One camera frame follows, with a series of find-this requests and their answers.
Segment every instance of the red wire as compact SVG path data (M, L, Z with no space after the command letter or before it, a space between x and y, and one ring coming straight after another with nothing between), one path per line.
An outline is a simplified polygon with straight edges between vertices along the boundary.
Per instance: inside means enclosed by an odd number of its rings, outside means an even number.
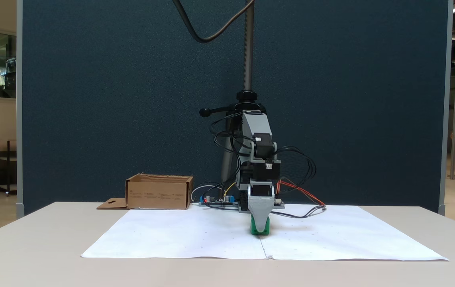
M325 205L325 204L324 204L321 200L319 200L316 196L310 194L309 191L306 191L305 189L302 189L301 187L297 187L297 186L294 185L294 184L291 184L291 183L282 181L282 179L279 180L279 181L277 182L277 194L278 194L279 191L280 191L280 185L281 185L281 184L284 184L284 185L286 185L286 186L288 186L288 187L293 187L294 189L298 189L299 191L301 191L301 192L302 192L303 194L305 194L306 196L310 196L310 197L314 198L315 200L317 200L320 204Z

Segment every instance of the white cable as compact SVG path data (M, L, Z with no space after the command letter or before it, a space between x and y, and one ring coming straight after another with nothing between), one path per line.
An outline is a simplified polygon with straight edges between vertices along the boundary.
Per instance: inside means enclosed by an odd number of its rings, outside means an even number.
M194 200L192 199L192 195L194 194L194 191L196 191L197 189L200 189L202 187L215 187L215 185L201 185L200 187L196 187L191 193L190 193L190 201L191 202L194 202Z

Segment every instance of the cardboard flap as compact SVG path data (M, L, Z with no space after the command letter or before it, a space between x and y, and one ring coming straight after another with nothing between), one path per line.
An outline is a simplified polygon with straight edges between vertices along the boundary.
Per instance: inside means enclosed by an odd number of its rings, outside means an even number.
M96 209L127 209L127 201L125 198L111 198Z

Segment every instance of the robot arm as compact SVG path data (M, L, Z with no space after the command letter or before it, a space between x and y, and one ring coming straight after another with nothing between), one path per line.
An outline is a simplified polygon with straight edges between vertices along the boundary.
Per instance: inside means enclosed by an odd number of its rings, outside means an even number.
M239 191L247 192L247 207L253 216L257 232L264 232L268 215L275 206L273 181L280 176L280 160L272 142L272 131L266 114L259 110L242 112L244 145L238 152L241 162L237 174Z

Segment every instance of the dark blue partition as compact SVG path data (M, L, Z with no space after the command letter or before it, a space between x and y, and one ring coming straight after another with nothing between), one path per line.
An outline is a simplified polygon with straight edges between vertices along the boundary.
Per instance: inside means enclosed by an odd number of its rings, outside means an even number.
M200 35L244 1L182 0ZM253 88L278 145L318 166L327 204L437 211L448 0L265 0ZM138 172L219 180L202 107L242 89L243 20L196 43L171 0L24 0L26 214L121 197ZM300 158L283 154L297 180ZM300 201L290 195L288 201Z

